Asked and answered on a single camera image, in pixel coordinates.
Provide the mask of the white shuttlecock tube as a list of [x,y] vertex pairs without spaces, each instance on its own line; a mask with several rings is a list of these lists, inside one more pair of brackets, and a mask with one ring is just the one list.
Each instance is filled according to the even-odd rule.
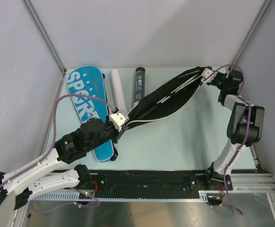
[[111,80],[115,103],[118,109],[128,112],[126,100],[121,83],[121,76],[118,69],[111,70]]

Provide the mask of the black racket cover front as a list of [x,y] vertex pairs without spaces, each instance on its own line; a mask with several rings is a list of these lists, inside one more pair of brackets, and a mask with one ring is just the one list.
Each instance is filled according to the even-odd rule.
[[203,84],[202,75],[212,67],[197,66],[165,82],[147,94],[129,113],[126,129],[167,118],[180,110]]

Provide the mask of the blue racket cover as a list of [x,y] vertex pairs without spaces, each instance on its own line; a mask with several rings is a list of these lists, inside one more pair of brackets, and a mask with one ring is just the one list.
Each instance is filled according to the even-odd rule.
[[[105,76],[101,70],[92,65],[81,66],[69,70],[66,78],[66,88],[70,94],[86,95],[107,101],[104,85]],[[81,123],[86,123],[91,118],[106,120],[109,114],[109,107],[103,102],[89,97],[72,98],[73,106]],[[95,159],[99,162],[114,161],[117,158],[117,151],[110,140],[94,150]]]

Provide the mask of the black shuttlecock tube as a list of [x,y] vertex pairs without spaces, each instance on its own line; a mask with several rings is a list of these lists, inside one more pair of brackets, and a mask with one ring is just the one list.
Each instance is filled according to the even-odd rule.
[[145,96],[145,79],[146,79],[146,69],[143,67],[138,67],[135,69],[134,79],[133,79],[133,98],[132,107],[136,106],[141,99]]

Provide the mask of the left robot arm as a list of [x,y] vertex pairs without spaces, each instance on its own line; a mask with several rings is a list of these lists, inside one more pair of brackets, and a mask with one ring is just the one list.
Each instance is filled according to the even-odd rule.
[[29,164],[10,173],[0,172],[0,205],[13,192],[14,210],[17,210],[39,195],[62,188],[85,189],[91,184],[91,175],[86,165],[78,164],[61,175],[48,176],[58,168],[66,167],[81,159],[100,145],[118,138],[126,126],[127,119],[116,114],[102,121],[91,118],[80,127],[64,135],[49,151]]

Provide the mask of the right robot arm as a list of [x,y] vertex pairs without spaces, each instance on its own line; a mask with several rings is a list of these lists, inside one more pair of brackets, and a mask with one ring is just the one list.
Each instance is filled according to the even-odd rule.
[[241,71],[228,74],[208,69],[203,73],[203,82],[220,90],[218,102],[231,111],[226,130],[227,143],[220,156],[207,169],[204,178],[207,188],[214,190],[231,174],[233,165],[246,148],[260,141],[263,131],[265,109],[253,105],[239,94],[244,83]]

